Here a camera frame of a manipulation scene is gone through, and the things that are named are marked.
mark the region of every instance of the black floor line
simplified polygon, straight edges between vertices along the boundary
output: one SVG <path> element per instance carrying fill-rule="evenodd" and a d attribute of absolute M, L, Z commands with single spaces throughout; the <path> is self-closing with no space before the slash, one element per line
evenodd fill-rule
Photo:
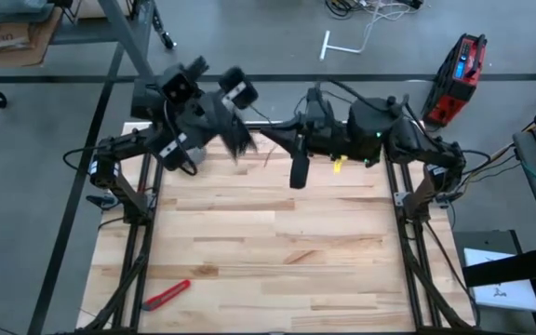
<path fill-rule="evenodd" d="M 109 69 L 108 75 L 110 78 L 115 78 L 117 75 L 123 54 L 123 47 L 117 44 L 117 48 L 115 49 L 113 60 L 111 62 L 111 67 Z M 90 124 L 90 129 L 88 130 L 86 142 L 84 143 L 85 147 L 96 144 L 96 140 L 99 137 L 99 131 L 101 130 L 102 119 L 104 118 L 105 110 L 107 109 L 107 104 L 109 103 L 111 92 L 113 91 L 113 85 L 113 80 L 109 80 L 104 83 L 100 93 L 96 112 L 94 113 L 94 116 L 92 116 L 92 123 Z M 29 335 L 41 334 L 43 326 L 45 325 L 48 308 L 51 304 L 51 299 L 53 298 L 55 285 L 57 284 L 57 278 L 63 262 L 63 255 L 65 254 L 65 250 L 70 239 L 70 234 L 74 226 L 75 213 L 77 211 L 78 204 L 80 203 L 80 198 L 82 197 L 82 191 L 84 189 L 84 183 L 87 177 L 85 171 L 88 168 L 91 156 L 92 152 L 86 151 L 82 153 L 80 158 L 80 164 L 78 165 L 79 171 L 76 171 L 75 173 L 74 183 L 72 184 L 72 190 L 70 192 L 70 196 L 68 197 L 65 211 L 63 212 L 60 229 L 55 240 L 51 258 L 48 262 L 47 272 L 45 273 L 45 279 L 43 280 L 43 285 L 38 295 L 38 299 L 36 300 L 36 306 L 34 307 L 30 326 L 28 327 L 27 334 Z"/>
<path fill-rule="evenodd" d="M 343 82 L 432 81 L 434 74 L 248 74 L 252 83 L 295 83 L 335 79 Z M 198 82 L 216 83 L 218 74 L 203 75 Z M 0 84 L 102 84 L 104 75 L 2 75 Z M 117 76 L 115 83 L 132 83 L 135 75 Z M 480 81 L 536 81 L 536 74 L 482 74 Z"/>

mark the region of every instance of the black cable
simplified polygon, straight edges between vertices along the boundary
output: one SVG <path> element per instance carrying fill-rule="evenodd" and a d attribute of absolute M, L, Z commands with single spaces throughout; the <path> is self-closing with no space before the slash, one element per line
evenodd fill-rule
<path fill-rule="evenodd" d="M 454 208 L 454 204 L 452 204 L 452 202 L 449 202 L 449 204 L 452 211 L 452 223 L 450 224 L 450 230 L 454 231 L 454 227 L 456 226 L 456 209 Z"/>
<path fill-rule="evenodd" d="M 251 108 L 252 111 L 256 112 L 257 115 L 261 116 L 266 121 L 268 121 L 268 124 L 270 125 L 270 127 L 273 126 L 272 121 L 270 120 L 270 118 L 268 116 L 262 114 L 260 111 L 258 111 L 258 109 L 256 107 L 254 107 L 254 105 L 249 105 L 249 108 Z"/>
<path fill-rule="evenodd" d="M 478 150 L 464 149 L 464 150 L 462 150 L 462 152 L 466 153 L 466 154 L 478 154 L 480 156 L 485 157 L 485 159 L 486 159 L 485 162 L 483 164 L 479 164 L 478 167 L 475 167 L 475 168 L 472 168 L 472 169 L 470 169 L 470 170 L 468 170 L 466 172 L 463 172 L 462 173 L 463 175 L 467 175 L 469 173 L 475 172 L 475 171 L 481 169 L 482 167 L 486 167 L 487 165 L 489 165 L 491 163 L 491 156 L 488 155 L 488 154 L 485 154 L 483 152 L 480 152 Z"/>
<path fill-rule="evenodd" d="M 330 96 L 332 96 L 332 97 L 334 97 L 334 98 L 336 98 L 336 99 L 338 99 L 338 100 L 344 101 L 344 102 L 346 102 L 346 103 L 353 104 L 352 101 L 350 101 L 350 100 L 348 100 L 348 99 L 346 99 L 346 98 L 343 98 L 343 97 L 341 97 L 341 96 L 339 96 L 339 95 L 336 95 L 336 94 L 334 94 L 334 93 L 332 93 L 332 92 L 330 92 L 330 91 L 322 90 L 322 93 L 327 94 L 327 95 L 330 95 Z"/>
<path fill-rule="evenodd" d="M 427 226 L 427 228 L 429 228 L 429 232 L 434 238 L 434 241 L 437 244 L 437 247 L 440 249 L 440 251 L 442 251 L 442 255 L 444 255 L 444 258 L 446 259 L 446 263 L 448 264 L 448 267 L 450 268 L 452 275 L 454 276 L 458 284 L 461 286 L 464 293 L 466 293 L 467 297 L 469 297 L 469 301 L 471 302 L 471 304 L 473 305 L 473 308 L 475 309 L 475 326 L 479 327 L 480 322 L 481 322 L 481 311 L 479 310 L 479 306 L 476 304 L 475 298 L 473 298 L 473 295 L 471 294 L 469 289 L 466 287 L 466 285 L 462 282 L 461 278 L 458 276 L 458 273 L 456 272 L 454 265 L 452 265 L 452 261 L 450 260 L 450 257 L 448 256 L 446 249 L 442 245 L 442 242 L 439 240 L 439 237 L 437 237 L 437 234 L 436 234 L 436 231 L 434 231 L 434 228 L 432 228 L 429 221 L 426 221 L 425 225 Z"/>
<path fill-rule="evenodd" d="M 479 179 L 476 180 L 476 181 L 471 181 L 471 183 L 473 183 L 473 182 L 480 182 L 480 181 L 483 181 L 483 180 L 486 179 L 486 178 L 497 177 L 497 176 L 503 174 L 503 173 L 506 172 L 506 171 L 509 171 L 509 170 L 511 170 L 511 169 L 518 168 L 518 167 L 520 167 L 520 163 L 518 163 L 518 164 L 516 164 L 516 165 L 514 165 L 514 166 L 512 166 L 512 167 L 507 167 L 507 168 L 505 168 L 505 169 L 503 169 L 503 170 L 501 170 L 501 171 L 499 171 L 499 172 L 497 172 L 497 173 L 494 173 L 494 174 L 491 174 L 491 175 L 487 175 L 487 176 L 485 176 L 485 177 L 481 177 L 481 178 L 479 178 Z"/>
<path fill-rule="evenodd" d="M 5 333 L 7 333 L 9 335 L 18 335 L 17 333 L 15 333 L 15 332 L 13 332 L 11 330 L 7 330 L 7 329 L 1 328 L 1 327 L 0 327 L 0 331 L 3 331 L 3 332 L 5 332 Z"/>
<path fill-rule="evenodd" d="M 405 96 L 405 100 L 407 101 L 405 103 L 405 108 L 407 108 L 407 112 L 409 112 L 410 117 L 412 117 L 412 119 L 415 121 L 415 124 L 417 125 L 421 133 L 423 133 L 423 135 L 427 138 L 427 140 L 430 141 L 439 150 L 439 143 L 434 141 L 434 139 L 432 139 L 432 137 L 429 136 L 429 133 L 425 130 L 425 127 L 421 124 L 421 120 L 419 119 L 419 117 L 417 117 L 415 112 L 413 112 L 413 109 L 410 108 L 408 96 Z"/>
<path fill-rule="evenodd" d="M 307 94 L 304 95 L 304 96 L 302 96 L 302 97 L 299 99 L 299 101 L 298 101 L 297 104 L 295 105 L 295 109 L 293 109 L 293 115 L 297 115 L 297 109 L 299 108 L 299 106 L 301 106 L 303 100 L 306 99 L 306 98 L 307 98 Z"/>
<path fill-rule="evenodd" d="M 148 187 L 148 188 L 144 189 L 144 192 L 149 191 L 149 190 L 153 190 L 153 189 L 154 189 L 154 187 Z M 148 205 L 148 210 L 152 209 L 152 207 L 154 205 L 154 201 L 158 198 L 158 192 L 159 191 L 156 191 L 156 193 L 154 194 L 152 200 L 150 201 L 150 204 Z M 115 218 L 115 219 L 110 219 L 108 221 L 105 221 L 105 222 L 99 224 L 99 230 L 102 227 L 106 226 L 107 224 L 111 224 L 113 222 L 121 221 L 121 220 L 124 220 L 125 218 L 126 217 L 121 217 L 121 218 Z"/>
<path fill-rule="evenodd" d="M 167 96 L 165 95 L 165 92 L 163 92 L 162 89 L 157 88 L 157 90 L 165 98 L 165 121 L 167 122 L 167 125 L 168 125 L 169 129 L 171 130 L 171 132 L 173 133 L 173 136 L 175 137 L 174 141 L 175 141 L 175 143 L 177 143 L 177 146 L 179 147 L 179 150 L 181 150 L 181 153 L 183 154 L 183 156 L 185 158 L 185 162 L 190 165 L 190 168 L 192 168 L 192 171 L 186 169 L 185 167 L 183 167 L 183 165 L 179 166 L 179 169 L 181 171 L 185 172 L 185 174 L 187 174 L 189 176 L 195 176 L 197 174 L 197 166 L 195 165 L 194 161 L 192 160 L 192 157 L 190 157 L 187 154 L 187 151 L 185 150 L 185 148 L 183 148 L 183 143 L 181 143 L 181 139 L 179 138 L 179 134 L 177 133 L 177 130 L 175 130 L 175 128 L 173 127 L 173 123 L 168 119 L 168 110 L 167 110 L 168 98 L 167 98 Z"/>
<path fill-rule="evenodd" d="M 361 5 L 351 5 L 346 0 L 324 0 L 324 4 L 330 13 L 332 13 L 333 18 L 337 20 L 351 19 L 353 12 L 363 10 Z"/>
<path fill-rule="evenodd" d="M 91 146 L 91 147 L 84 147 L 84 148 L 70 150 L 69 152 L 63 154 L 63 163 L 65 163 L 65 165 L 70 167 L 71 169 L 74 169 L 74 170 L 78 171 L 79 170 L 78 167 L 73 165 L 72 163 L 68 162 L 67 157 L 70 154 L 82 153 L 84 151 L 93 151 L 93 150 L 97 150 L 97 149 L 100 149 L 100 148 L 102 148 L 102 146 Z"/>
<path fill-rule="evenodd" d="M 105 222 L 99 224 L 99 230 L 100 230 L 102 227 L 106 226 L 107 224 L 111 224 L 111 223 L 113 223 L 113 222 L 121 221 L 121 220 L 123 220 L 123 219 L 125 219 L 125 218 L 126 218 L 126 217 L 121 217 L 121 218 L 115 218 L 115 219 L 110 219 L 110 220 L 108 220 L 108 221 L 105 221 Z"/>
<path fill-rule="evenodd" d="M 382 109 L 382 108 L 374 106 L 371 102 L 368 101 L 367 98 L 365 98 L 364 96 L 362 96 L 361 94 L 359 94 L 357 91 L 355 91 L 351 87 L 347 86 L 346 84 L 341 83 L 340 81 L 334 80 L 334 79 L 328 79 L 328 81 L 330 83 L 336 85 L 337 87 L 340 87 L 340 88 L 344 89 L 345 91 L 349 92 L 351 95 L 353 95 L 354 97 L 359 99 L 361 102 L 365 103 L 367 106 L 373 108 L 374 110 L 376 110 L 378 112 L 388 113 L 388 110 L 385 110 L 385 109 Z"/>
<path fill-rule="evenodd" d="M 498 164 L 496 164 L 496 165 L 494 165 L 494 166 L 492 166 L 492 167 L 483 167 L 483 168 L 481 168 L 481 169 L 478 169 L 477 172 L 478 172 L 478 173 L 483 173 L 483 172 L 488 171 L 488 170 L 491 170 L 491 169 L 493 169 L 493 168 L 498 168 L 498 167 L 500 167 L 500 166 L 506 164 L 507 162 L 509 162 L 509 161 L 510 161 L 512 158 L 514 158 L 514 157 L 516 157 L 515 154 L 509 156 L 508 158 L 504 159 L 501 163 L 498 163 Z M 464 183 L 465 183 L 466 181 L 468 181 L 468 177 L 465 178 L 464 180 L 462 180 L 461 183 L 458 184 L 458 186 L 456 187 L 456 189 L 459 190 L 459 189 L 464 185 Z"/>

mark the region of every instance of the yellow object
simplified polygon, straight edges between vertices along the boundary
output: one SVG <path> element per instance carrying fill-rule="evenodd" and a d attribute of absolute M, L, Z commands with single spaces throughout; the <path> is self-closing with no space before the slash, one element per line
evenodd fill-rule
<path fill-rule="evenodd" d="M 344 162 L 347 159 L 348 159 L 347 156 L 342 155 L 341 158 L 339 158 L 336 161 L 334 161 L 334 173 L 340 173 L 341 172 L 342 162 Z"/>

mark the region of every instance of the black tripod leg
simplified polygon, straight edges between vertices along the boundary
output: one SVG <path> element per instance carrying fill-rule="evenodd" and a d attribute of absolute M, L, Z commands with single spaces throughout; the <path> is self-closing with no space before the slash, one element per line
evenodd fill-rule
<path fill-rule="evenodd" d="M 154 30 L 158 33 L 160 40 L 163 42 L 167 49 L 171 50 L 177 45 L 175 42 L 173 42 L 168 33 L 165 31 L 165 25 L 160 19 L 160 14 L 158 13 L 158 7 L 156 6 L 156 3 L 154 3 L 153 27 Z"/>

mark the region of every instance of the desk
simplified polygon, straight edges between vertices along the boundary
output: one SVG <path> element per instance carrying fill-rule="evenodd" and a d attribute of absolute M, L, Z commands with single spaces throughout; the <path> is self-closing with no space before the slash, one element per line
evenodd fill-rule
<path fill-rule="evenodd" d="M 164 174 L 144 299 L 185 278 L 192 286 L 143 312 L 139 331 L 414 331 L 385 164 L 347 162 L 334 175 L 329 159 L 315 157 L 307 188 L 291 190 L 289 155 L 278 147 L 264 167 L 274 144 L 256 139 L 259 154 L 238 165 L 214 140 L 198 176 Z M 141 159 L 122 166 L 135 185 Z M 422 165 L 410 171 L 420 182 Z M 433 209 L 430 222 L 458 267 L 446 211 Z M 100 230 L 78 327 L 117 287 L 127 232 L 122 222 Z M 436 286 L 473 323 L 468 298 L 424 235 Z M 420 302 L 427 320 L 423 292 Z"/>

